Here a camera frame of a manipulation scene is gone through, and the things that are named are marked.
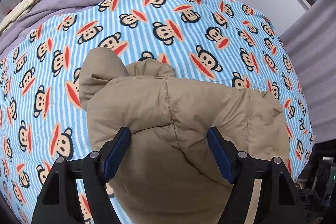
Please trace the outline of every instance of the monkey print blanket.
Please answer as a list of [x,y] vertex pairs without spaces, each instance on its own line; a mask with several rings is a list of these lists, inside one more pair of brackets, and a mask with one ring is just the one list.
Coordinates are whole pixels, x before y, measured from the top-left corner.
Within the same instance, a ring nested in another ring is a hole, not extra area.
[[[284,107],[292,178],[305,166],[315,138],[305,96],[261,12],[234,0],[102,0],[50,18],[0,63],[0,191],[23,223],[31,222],[55,159],[91,151],[78,79],[94,47],[108,47],[125,65],[151,57],[173,66],[177,77],[269,90]],[[93,223],[80,182],[78,191],[85,221]]]

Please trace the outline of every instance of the black machine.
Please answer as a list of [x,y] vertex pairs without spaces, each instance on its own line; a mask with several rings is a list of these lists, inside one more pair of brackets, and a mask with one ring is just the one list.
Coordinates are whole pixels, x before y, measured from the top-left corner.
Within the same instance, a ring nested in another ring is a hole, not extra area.
[[[130,142],[130,130],[122,127],[99,152],[80,160],[58,158],[38,196],[32,224],[84,224],[76,179],[84,182],[95,224],[121,224],[104,185],[114,178]],[[262,184],[254,224],[307,224],[294,182],[279,157],[268,161],[238,152],[216,127],[208,131],[208,144],[223,178],[234,185],[218,224],[244,224],[255,179]]]

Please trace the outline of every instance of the folded jacket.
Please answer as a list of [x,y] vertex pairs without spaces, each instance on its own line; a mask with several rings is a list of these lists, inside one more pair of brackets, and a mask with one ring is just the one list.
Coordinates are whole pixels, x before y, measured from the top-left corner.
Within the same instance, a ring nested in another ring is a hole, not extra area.
[[0,35],[3,34],[17,19],[30,12],[39,0],[21,1],[0,23]]
[[[120,127],[131,131],[131,145],[109,184],[135,224],[218,222],[232,185],[209,149],[211,126],[254,158],[287,162],[284,109],[269,91],[176,78],[170,65],[152,58],[124,66],[112,50],[98,47],[81,67],[79,98],[93,150]],[[248,224],[260,184],[254,189]]]

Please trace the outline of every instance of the brown garment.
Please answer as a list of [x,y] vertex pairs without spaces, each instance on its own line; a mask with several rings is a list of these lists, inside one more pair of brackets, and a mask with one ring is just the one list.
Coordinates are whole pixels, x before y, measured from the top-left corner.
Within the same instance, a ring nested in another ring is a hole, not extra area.
[[151,58],[125,67],[103,47],[89,52],[79,86],[93,150],[122,126],[132,133],[109,183],[135,224],[217,223],[232,186],[209,149],[211,126],[252,157],[288,158],[283,107],[268,91],[175,78]]

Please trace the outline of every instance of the brown fabric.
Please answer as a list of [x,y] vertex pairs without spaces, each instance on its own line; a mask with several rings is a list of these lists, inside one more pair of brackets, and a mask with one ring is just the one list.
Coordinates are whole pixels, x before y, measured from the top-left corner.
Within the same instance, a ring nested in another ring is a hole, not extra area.
[[[172,67],[151,58],[128,65],[127,73],[120,63],[113,51],[92,49],[79,94],[93,150],[120,127],[131,130],[109,183],[135,224],[217,223],[231,185],[208,147],[211,126],[252,157],[288,158],[283,107],[269,92],[175,78]],[[246,223],[253,223],[257,200]]]

